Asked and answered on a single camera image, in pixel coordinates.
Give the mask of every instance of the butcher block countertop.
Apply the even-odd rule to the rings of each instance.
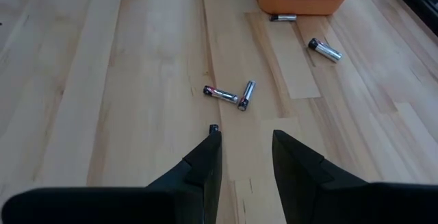
[[[256,0],[0,0],[0,205],[41,186],[146,186],[217,123],[218,223],[285,223],[282,129],[367,180],[438,184],[438,38],[401,0],[271,23]],[[307,49],[319,38],[344,54]],[[241,95],[241,112],[203,94]]]

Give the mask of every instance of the wood grain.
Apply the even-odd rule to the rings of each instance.
[[[402,0],[296,23],[257,0],[0,0],[0,22],[0,205],[41,186],[145,186],[211,123],[218,223],[285,223],[274,129],[365,180],[438,184],[438,38]],[[245,112],[202,93],[250,79]]]

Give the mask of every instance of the wooden table surface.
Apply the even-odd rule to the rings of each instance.
[[[0,0],[0,204],[145,186],[223,131],[218,223],[284,223],[282,129],[368,181],[438,183],[438,39],[401,0],[270,23],[256,0]],[[316,37],[344,53],[310,51]],[[215,85],[246,112],[205,97]]]

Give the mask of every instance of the wooden floor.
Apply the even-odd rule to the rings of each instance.
[[[401,0],[270,23],[255,0],[0,0],[0,204],[145,186],[223,131],[218,223],[284,223],[282,129],[369,181],[438,184],[438,39]],[[316,37],[344,53],[306,49]],[[246,112],[204,97],[242,94]]]

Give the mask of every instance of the silver battery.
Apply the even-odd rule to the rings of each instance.
[[[234,104],[239,101],[239,97],[237,95],[228,93],[227,91],[218,90],[217,88],[211,86],[205,86],[203,92],[210,97],[217,97],[219,99],[229,101]]]
[[[317,51],[334,63],[338,63],[342,59],[342,53],[334,50],[333,48],[316,38],[312,38],[312,40],[310,40],[309,48]]]
[[[246,85],[244,95],[240,99],[239,104],[237,105],[237,108],[240,111],[245,111],[247,109],[249,101],[251,99],[251,95],[254,92],[254,88],[255,88],[255,81],[252,80],[249,81],[248,84]]]
[[[288,22],[294,22],[296,21],[296,15],[295,14],[279,14],[279,15],[271,15],[269,18],[270,21],[288,21]]]

